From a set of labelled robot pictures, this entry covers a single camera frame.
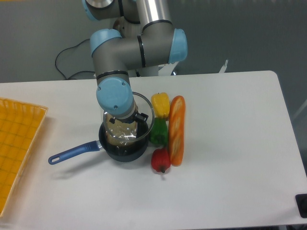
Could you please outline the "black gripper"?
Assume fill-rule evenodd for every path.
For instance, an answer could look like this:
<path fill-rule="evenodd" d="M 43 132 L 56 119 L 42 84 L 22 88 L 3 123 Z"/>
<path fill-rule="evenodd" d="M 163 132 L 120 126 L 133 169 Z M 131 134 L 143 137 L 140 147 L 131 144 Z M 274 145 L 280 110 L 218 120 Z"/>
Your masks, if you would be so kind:
<path fill-rule="evenodd" d="M 114 124 L 116 120 L 119 120 L 122 123 L 133 123 L 133 122 L 147 122 L 148 115 L 144 113 L 135 112 L 133 114 L 127 115 L 125 117 L 111 117 L 109 122 Z"/>

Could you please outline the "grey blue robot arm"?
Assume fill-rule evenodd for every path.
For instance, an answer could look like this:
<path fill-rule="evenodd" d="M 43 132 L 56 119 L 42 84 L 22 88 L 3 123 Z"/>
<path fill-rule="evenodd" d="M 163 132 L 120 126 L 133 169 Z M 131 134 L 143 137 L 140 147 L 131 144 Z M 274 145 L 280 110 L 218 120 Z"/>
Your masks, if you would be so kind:
<path fill-rule="evenodd" d="M 129 71 L 183 61 L 188 54 L 184 31 L 173 27 L 165 0 L 85 0 L 83 7 L 93 21 L 120 17 L 140 27 L 130 36 L 101 29 L 91 35 L 90 47 L 100 107 L 125 123 L 143 121 Z"/>

